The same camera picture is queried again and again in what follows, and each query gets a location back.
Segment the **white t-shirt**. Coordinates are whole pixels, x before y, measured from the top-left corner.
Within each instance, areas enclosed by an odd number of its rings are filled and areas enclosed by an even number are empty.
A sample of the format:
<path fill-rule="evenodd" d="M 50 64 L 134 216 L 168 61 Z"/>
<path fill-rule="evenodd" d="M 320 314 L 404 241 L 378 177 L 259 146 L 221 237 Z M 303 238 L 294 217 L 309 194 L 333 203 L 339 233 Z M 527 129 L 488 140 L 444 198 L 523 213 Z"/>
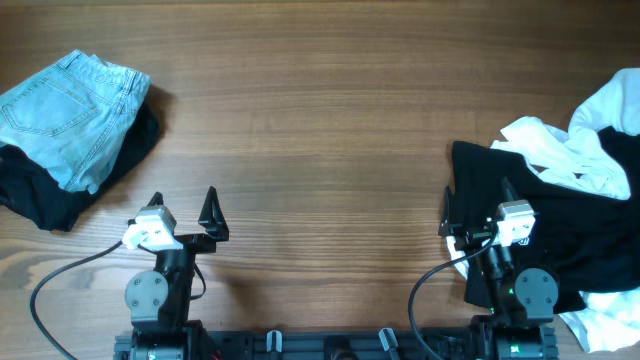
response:
<path fill-rule="evenodd" d="M 611 127 L 639 139 L 639 72 L 613 75 L 571 117 L 566 129 L 525 116 L 503 128 L 485 147 L 520 154 L 527 168 L 545 183 L 626 201 L 631 188 L 622 166 L 607 155 L 599 131 Z M 557 313 L 586 352 L 616 351 L 639 340 L 639 286 L 620 292 L 584 292 L 586 307 Z"/>

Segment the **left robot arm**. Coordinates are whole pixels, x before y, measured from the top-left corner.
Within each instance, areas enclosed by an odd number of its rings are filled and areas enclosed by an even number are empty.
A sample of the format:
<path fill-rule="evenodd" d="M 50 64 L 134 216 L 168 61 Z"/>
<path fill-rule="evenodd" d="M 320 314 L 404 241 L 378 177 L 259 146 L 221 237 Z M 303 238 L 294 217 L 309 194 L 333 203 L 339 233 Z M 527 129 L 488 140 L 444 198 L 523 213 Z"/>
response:
<path fill-rule="evenodd" d="M 119 338 L 114 357 L 127 360 L 220 359 L 219 347 L 199 320 L 190 321 L 189 308 L 196 296 L 193 279 L 201 271 L 198 254 L 214 253 L 229 239 L 217 191 L 207 191 L 198 224 L 201 233 L 175 233 L 177 221 L 155 193 L 130 219 L 122 242 L 130 250 L 141 249 L 156 257 L 154 268 L 136 274 L 125 289 L 125 302 L 133 326 L 130 338 Z"/>

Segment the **black polo shirt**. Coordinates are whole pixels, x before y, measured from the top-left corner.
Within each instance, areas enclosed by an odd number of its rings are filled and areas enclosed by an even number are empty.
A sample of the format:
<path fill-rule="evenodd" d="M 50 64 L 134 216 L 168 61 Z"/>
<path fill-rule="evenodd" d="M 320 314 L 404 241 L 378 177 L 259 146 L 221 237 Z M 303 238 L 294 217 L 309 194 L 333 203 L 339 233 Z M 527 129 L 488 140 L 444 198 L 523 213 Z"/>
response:
<path fill-rule="evenodd" d="M 611 127 L 598 138 L 626 173 L 631 188 L 626 201 L 545 183 L 520 154 L 463 141 L 452 145 L 450 222 L 463 229 L 484 225 L 504 200 L 502 180 L 509 180 L 536 213 L 529 244 L 511 249 L 514 263 L 520 269 L 543 268 L 556 278 L 557 313 L 585 309 L 584 292 L 639 286 L 639 139 Z"/>

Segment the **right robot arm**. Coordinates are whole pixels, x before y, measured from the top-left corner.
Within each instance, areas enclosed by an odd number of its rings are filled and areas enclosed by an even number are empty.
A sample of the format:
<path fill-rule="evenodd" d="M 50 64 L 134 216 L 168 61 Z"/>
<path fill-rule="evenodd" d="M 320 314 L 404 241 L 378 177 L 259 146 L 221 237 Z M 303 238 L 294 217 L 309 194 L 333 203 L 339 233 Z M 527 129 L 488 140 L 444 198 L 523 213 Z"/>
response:
<path fill-rule="evenodd" d="M 443 359 L 556 359 L 553 321 L 559 298 L 555 278 L 546 270 L 518 268 L 511 246 L 527 245 L 536 212 L 520 200 L 508 180 L 505 201 L 480 227 L 466 227 L 453 217 L 453 194 L 445 189 L 438 234 L 460 252 L 459 263 L 476 263 L 486 285 L 490 313 L 477 315 L 463 328 L 424 331 L 424 339 Z"/>

